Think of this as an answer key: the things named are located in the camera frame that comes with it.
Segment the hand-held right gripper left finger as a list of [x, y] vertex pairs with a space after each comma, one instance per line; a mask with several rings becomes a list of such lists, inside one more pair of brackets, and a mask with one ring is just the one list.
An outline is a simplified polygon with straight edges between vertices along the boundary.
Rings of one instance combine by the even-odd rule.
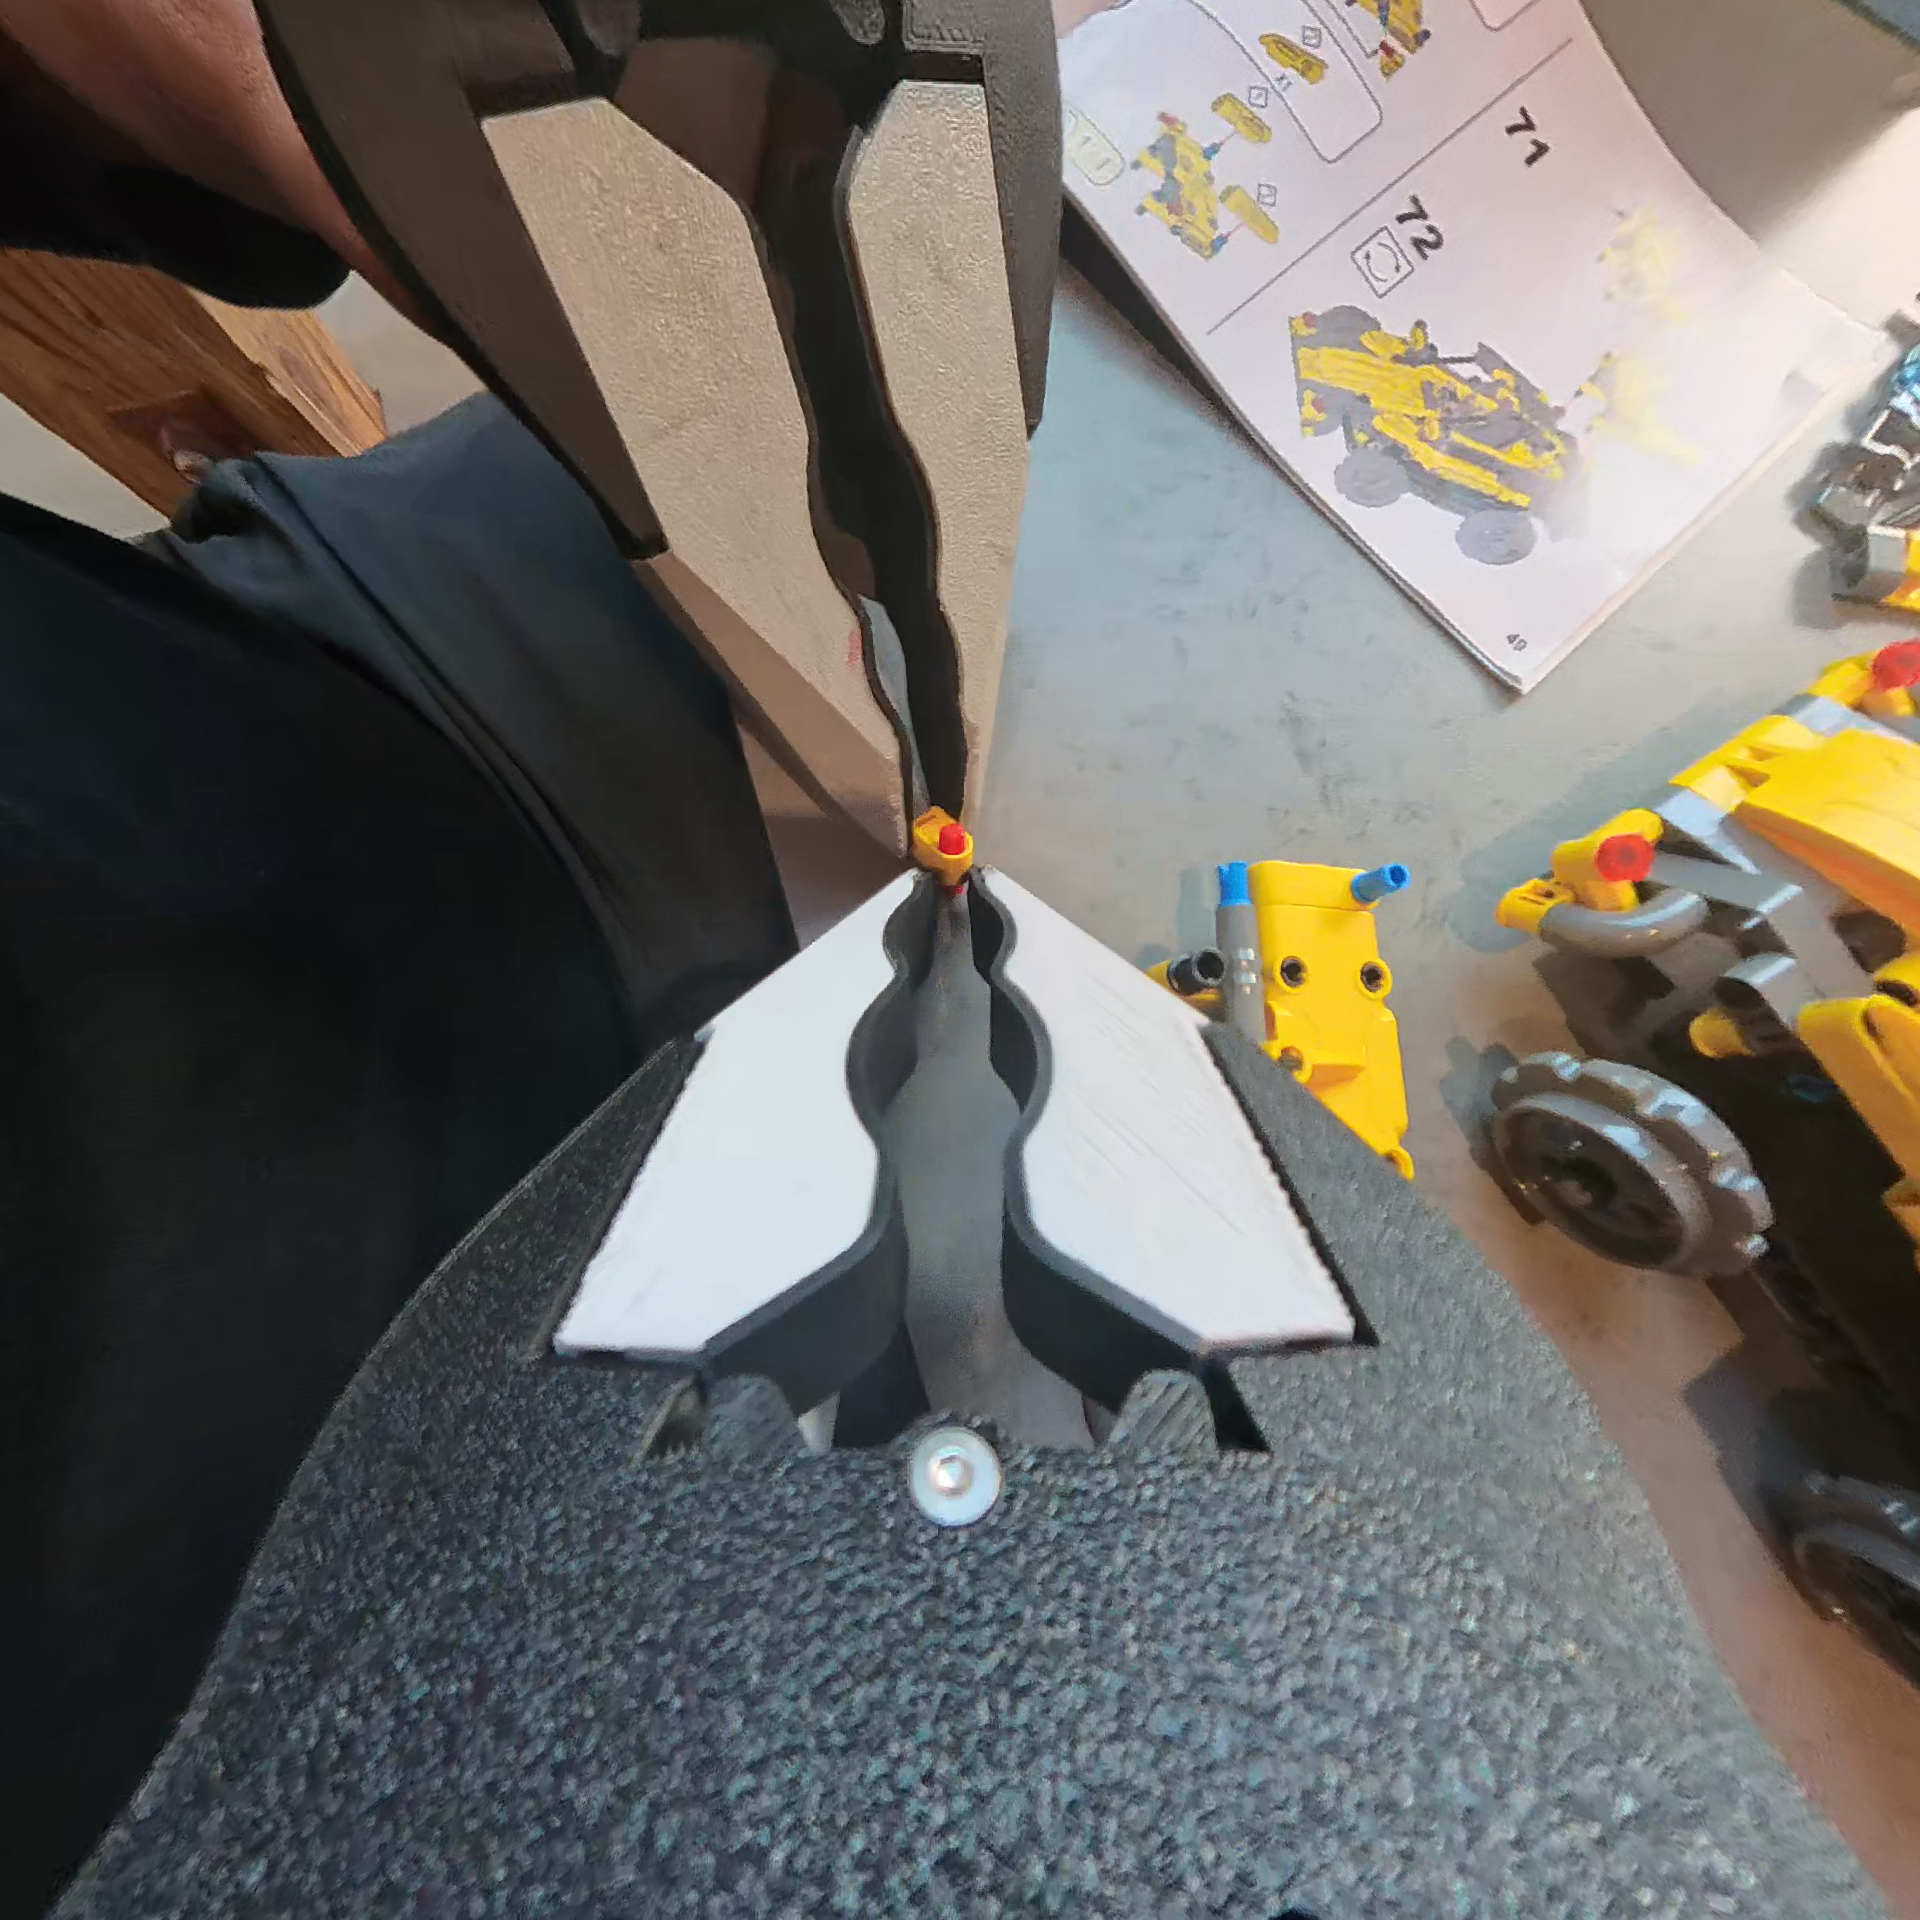
[[876, 1129], [913, 1064], [936, 933], [936, 880], [901, 874], [708, 1022], [555, 1356], [765, 1375], [791, 1407], [879, 1362], [904, 1222]]

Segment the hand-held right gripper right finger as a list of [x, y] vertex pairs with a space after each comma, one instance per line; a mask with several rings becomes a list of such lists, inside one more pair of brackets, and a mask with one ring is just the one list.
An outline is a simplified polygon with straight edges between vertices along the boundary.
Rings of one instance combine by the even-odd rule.
[[1347, 1345], [1353, 1305], [1220, 1070], [1213, 1023], [998, 870], [971, 881], [991, 1066], [1014, 1098], [1001, 1297], [1088, 1400]]

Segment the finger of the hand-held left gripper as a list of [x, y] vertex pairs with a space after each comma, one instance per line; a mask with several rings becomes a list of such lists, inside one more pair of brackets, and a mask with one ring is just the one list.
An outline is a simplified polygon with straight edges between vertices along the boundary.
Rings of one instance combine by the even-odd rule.
[[748, 213], [605, 100], [485, 134], [659, 519], [654, 583], [765, 750], [902, 857], [904, 752], [813, 529], [808, 420]]
[[843, 164], [839, 228], [876, 384], [876, 584], [926, 794], [964, 817], [989, 765], [1029, 470], [985, 88], [896, 84]]

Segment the yellow panel with grey axle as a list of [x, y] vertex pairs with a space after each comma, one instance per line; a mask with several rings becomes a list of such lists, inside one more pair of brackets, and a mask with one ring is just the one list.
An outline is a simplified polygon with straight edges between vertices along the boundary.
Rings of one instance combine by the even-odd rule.
[[1227, 957], [1224, 1026], [1260, 1044], [1403, 1178], [1408, 1103], [1375, 906], [1408, 886], [1371, 870], [1286, 858], [1215, 865], [1213, 948]]

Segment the person's left forearm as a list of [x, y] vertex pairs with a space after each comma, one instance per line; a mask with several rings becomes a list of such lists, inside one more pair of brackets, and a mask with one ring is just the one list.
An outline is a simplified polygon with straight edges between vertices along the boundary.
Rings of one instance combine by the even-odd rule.
[[347, 279], [308, 230], [16, 120], [1, 129], [1, 249], [157, 272], [252, 308], [310, 308]]

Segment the grey desk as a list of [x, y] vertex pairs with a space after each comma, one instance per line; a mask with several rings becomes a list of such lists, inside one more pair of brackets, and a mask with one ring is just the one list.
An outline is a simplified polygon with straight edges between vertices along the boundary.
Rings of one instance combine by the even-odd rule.
[[1915, 1914], [1915, 1689], [1792, 1591], [1760, 1485], [1879, 1472], [1749, 1277], [1664, 1280], [1529, 1222], [1481, 1160], [1507, 1050], [1571, 1047], [1558, 975], [1492, 909], [1551, 844], [1875, 626], [1833, 607], [1797, 502], [1915, 279], [1915, 49], [1837, 5], [1588, 5], [1665, 146], [1765, 260], [1875, 334], [1792, 438], [1535, 688], [1405, 598], [1164, 345], [1072, 221], [1024, 508], [981, 840], [1145, 960], [1203, 927], [1220, 857], [1403, 858], [1398, 974], [1422, 1193], [1575, 1369], [1768, 1741]]

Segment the person's left hand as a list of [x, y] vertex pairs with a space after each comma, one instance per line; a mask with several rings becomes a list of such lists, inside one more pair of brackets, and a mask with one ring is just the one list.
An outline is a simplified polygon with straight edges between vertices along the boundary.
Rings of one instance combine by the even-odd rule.
[[252, 1], [4, 1], [4, 57], [112, 159], [196, 180], [405, 294], [337, 201], [275, 76]]

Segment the person's black clothing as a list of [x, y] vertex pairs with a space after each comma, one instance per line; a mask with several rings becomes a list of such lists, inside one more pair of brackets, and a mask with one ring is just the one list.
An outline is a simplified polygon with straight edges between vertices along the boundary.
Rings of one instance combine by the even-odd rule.
[[4, 497], [4, 1914], [76, 1877], [395, 1312], [793, 948], [729, 696], [489, 396]]

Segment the brick instruction booklet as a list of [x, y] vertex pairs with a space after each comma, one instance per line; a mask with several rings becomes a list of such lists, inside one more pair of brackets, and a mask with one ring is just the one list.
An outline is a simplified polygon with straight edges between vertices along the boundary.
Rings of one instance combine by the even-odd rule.
[[1513, 689], [1875, 351], [1696, 188], [1582, 5], [1099, 5], [1057, 57], [1070, 202]]

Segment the yellow grey brick vehicle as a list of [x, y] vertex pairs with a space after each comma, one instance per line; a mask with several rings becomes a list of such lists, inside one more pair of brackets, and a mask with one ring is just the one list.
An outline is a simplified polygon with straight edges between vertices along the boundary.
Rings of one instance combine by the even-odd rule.
[[1907, 1472], [1767, 1501], [1801, 1591], [1915, 1678], [1915, 640], [1828, 663], [1494, 914], [1628, 1039], [1500, 1071], [1500, 1178], [1611, 1264], [1756, 1276], [1861, 1398]]

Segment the pile of loose brick pieces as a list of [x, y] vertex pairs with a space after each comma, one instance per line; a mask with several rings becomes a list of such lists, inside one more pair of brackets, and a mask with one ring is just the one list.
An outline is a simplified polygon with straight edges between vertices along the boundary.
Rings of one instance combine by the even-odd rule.
[[1879, 410], [1811, 501], [1837, 598], [1917, 609], [1917, 348], [1888, 372]]

